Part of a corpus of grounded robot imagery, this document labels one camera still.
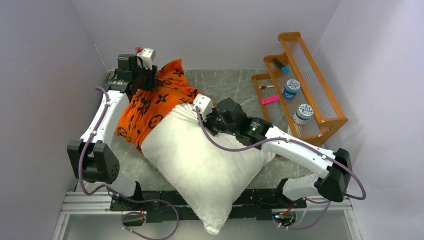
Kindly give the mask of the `orange patterned pillowcase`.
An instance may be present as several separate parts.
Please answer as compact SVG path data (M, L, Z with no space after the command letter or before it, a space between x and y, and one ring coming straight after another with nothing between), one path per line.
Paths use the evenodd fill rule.
M141 144L161 120L179 104L192 104L200 93L189 85L183 69L183 60L175 59L157 73L157 90L139 89L123 111L114 134L135 145L141 153Z

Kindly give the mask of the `white pillow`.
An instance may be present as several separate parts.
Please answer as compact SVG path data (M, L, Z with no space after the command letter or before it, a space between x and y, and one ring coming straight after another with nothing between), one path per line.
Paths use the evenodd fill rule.
M207 138L192 104L176 105L140 145L143 155L180 193L217 235L233 202L275 155L256 148L243 150L232 135Z

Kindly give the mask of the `orange wooden rack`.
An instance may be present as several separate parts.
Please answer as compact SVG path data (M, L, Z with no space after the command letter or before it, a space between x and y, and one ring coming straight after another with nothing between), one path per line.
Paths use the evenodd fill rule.
M322 146L347 121L299 32L278 35L283 52L263 58L267 72L252 76L264 118L282 111L284 130L315 146Z

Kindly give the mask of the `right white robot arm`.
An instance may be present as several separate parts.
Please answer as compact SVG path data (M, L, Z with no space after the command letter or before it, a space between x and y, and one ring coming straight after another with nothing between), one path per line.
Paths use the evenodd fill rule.
M206 138L227 152L258 149L291 160L312 172L300 178L284 178L277 186L275 202L282 208L307 197L321 196L340 203L347 197L353 176L350 153L324 149L300 140L259 117L247 116L240 104L227 98L213 107L196 105L199 125Z

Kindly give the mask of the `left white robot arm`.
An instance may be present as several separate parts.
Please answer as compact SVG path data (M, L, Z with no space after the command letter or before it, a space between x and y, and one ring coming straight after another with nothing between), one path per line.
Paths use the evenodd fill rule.
M81 190L87 196L101 188L123 199L130 210L142 206L140 184L120 170L120 162L110 149L120 117L138 90L154 91L158 68L153 64L155 51L144 48L136 54L121 54L117 68L104 86L102 100L90 126L78 140L67 145L67 154Z

